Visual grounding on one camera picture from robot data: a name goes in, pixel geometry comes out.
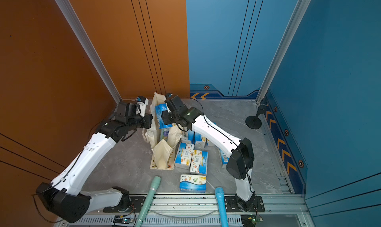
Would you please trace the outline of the blue cartoon tissue pack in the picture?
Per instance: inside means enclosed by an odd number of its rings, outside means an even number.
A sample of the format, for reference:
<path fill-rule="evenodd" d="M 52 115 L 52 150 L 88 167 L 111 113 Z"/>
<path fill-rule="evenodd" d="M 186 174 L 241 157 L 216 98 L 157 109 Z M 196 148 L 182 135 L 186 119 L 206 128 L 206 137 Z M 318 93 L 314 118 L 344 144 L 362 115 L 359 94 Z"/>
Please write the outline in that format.
<path fill-rule="evenodd" d="M 158 120 L 159 128 L 164 129 L 164 128 L 170 128 L 173 125 L 164 118 L 164 114 L 168 114 L 168 107 L 166 104 L 159 104 L 155 107 L 155 113 L 156 113 L 156 118 Z"/>

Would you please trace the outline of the cream floral canvas bag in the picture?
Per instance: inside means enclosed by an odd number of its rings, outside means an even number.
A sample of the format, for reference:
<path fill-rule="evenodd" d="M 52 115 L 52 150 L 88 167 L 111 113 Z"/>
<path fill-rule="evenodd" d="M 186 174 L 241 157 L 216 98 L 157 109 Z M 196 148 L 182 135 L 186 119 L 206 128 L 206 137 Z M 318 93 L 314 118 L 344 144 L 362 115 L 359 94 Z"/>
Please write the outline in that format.
<path fill-rule="evenodd" d="M 176 156 L 176 146 L 178 145 L 182 131 L 173 126 L 170 128 L 159 128 L 159 121 L 156 113 L 156 106 L 165 103 L 165 96 L 155 93 L 149 111 L 153 116 L 151 127 L 142 131 L 142 137 L 149 143 L 152 150 L 150 169 L 173 170 Z"/>

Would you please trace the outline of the blue white tissue pack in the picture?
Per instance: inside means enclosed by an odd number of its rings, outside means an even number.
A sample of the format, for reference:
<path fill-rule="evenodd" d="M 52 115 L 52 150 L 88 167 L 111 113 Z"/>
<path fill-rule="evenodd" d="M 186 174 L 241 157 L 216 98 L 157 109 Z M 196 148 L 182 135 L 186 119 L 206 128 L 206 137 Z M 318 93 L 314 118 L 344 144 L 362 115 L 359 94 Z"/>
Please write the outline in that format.
<path fill-rule="evenodd" d="M 179 188 L 181 192 L 205 193 L 206 176 L 194 174 L 180 175 Z"/>

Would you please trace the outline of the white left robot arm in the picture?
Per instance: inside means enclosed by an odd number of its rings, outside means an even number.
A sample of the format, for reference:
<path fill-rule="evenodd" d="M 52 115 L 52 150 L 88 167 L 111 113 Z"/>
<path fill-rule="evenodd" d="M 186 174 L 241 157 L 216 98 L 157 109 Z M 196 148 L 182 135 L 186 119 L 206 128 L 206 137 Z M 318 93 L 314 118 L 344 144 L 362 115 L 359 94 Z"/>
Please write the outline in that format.
<path fill-rule="evenodd" d="M 138 129 L 149 129 L 153 116 L 146 113 L 148 99 L 120 101 L 114 112 L 99 123 L 94 134 L 78 156 L 50 183 L 36 189 L 44 207 L 68 223 L 75 223 L 85 214 L 112 208 L 124 212 L 130 208 L 130 193 L 120 187 L 86 192 L 82 188 L 105 155 L 120 141 L 132 137 Z"/>

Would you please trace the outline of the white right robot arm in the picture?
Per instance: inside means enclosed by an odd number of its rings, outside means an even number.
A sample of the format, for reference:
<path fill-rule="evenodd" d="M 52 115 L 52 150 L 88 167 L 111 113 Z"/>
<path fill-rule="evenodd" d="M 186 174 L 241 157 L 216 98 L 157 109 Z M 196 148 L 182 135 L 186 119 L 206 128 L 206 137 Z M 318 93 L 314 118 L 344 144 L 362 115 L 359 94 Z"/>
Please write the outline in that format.
<path fill-rule="evenodd" d="M 244 212 L 254 210 L 256 196 L 252 185 L 252 168 L 255 157 L 251 141 L 229 134 L 207 118 L 204 110 L 188 108 L 177 95 L 167 93 L 165 104 L 167 110 L 161 115 L 165 124 L 175 123 L 195 131 L 224 152 L 228 157 L 226 169 L 236 182 L 237 205 Z"/>

